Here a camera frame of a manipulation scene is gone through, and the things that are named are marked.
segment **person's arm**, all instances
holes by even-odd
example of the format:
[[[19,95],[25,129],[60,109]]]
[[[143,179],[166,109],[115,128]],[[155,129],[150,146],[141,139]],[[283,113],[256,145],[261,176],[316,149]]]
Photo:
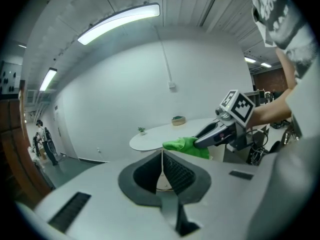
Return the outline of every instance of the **person's arm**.
[[[275,52],[283,67],[288,89],[276,100],[263,106],[256,107],[247,124],[247,128],[274,123],[287,119],[291,116],[290,108],[285,100],[296,86],[295,67],[279,48],[276,48]]]

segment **fluorescent light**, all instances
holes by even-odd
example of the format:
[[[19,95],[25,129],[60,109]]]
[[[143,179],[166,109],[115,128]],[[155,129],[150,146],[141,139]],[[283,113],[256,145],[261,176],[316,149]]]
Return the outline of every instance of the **fluorescent light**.
[[[254,59],[252,59],[252,58],[247,58],[247,57],[244,57],[244,60],[245,60],[246,62],[250,62],[250,63],[255,63],[255,62],[256,62]]]
[[[156,17],[159,15],[160,6],[158,3],[149,3],[146,5],[132,7],[103,19],[102,21],[94,25],[92,28],[84,32],[78,38],[78,41],[83,45],[87,45],[92,40],[96,39],[102,34],[110,30],[113,30],[119,26],[122,26],[129,22],[134,22],[149,17]]]
[[[52,78],[54,78],[55,74],[57,73],[57,70],[55,68],[50,67],[48,73],[46,73],[46,76],[41,84],[40,92],[44,92],[48,85],[50,84]]]
[[[271,67],[272,67],[271,65],[269,65],[269,64],[267,64],[267,63],[261,63],[261,66],[264,66],[264,67],[266,67],[266,68],[271,68]]]

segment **ceiling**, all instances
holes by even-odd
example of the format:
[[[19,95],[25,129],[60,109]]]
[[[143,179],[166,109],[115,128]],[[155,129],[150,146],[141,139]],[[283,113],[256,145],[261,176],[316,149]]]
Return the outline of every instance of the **ceiling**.
[[[38,90],[49,67],[58,69],[48,92],[63,79],[76,63],[94,49],[119,36],[133,33],[137,28],[153,26],[192,26],[210,33],[220,30],[234,35],[245,56],[257,60],[248,63],[252,74],[265,69],[260,63],[280,67],[273,48],[264,46],[258,28],[251,15],[251,0],[50,0],[35,23],[23,58],[22,78],[28,90]],[[144,3],[158,3],[160,17],[143,19],[107,32],[88,45],[77,38],[90,24],[124,9]],[[26,106],[35,106],[45,97],[33,92]]]

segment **white table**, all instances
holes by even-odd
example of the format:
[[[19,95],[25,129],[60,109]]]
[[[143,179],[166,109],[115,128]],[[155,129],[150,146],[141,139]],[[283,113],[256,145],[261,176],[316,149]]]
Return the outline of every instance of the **white table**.
[[[175,141],[182,137],[196,135],[203,127],[211,123],[214,118],[187,120],[186,123],[173,126],[172,123],[148,129],[145,135],[137,134],[130,140],[130,147],[137,151],[151,151],[162,148],[162,143]]]

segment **gray t-shirt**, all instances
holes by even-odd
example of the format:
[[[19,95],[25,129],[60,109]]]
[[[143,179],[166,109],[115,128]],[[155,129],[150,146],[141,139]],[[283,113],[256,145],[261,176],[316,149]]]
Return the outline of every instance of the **gray t-shirt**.
[[[253,20],[266,47],[278,47],[295,67],[298,83],[316,59],[318,42],[291,0],[252,0]]]

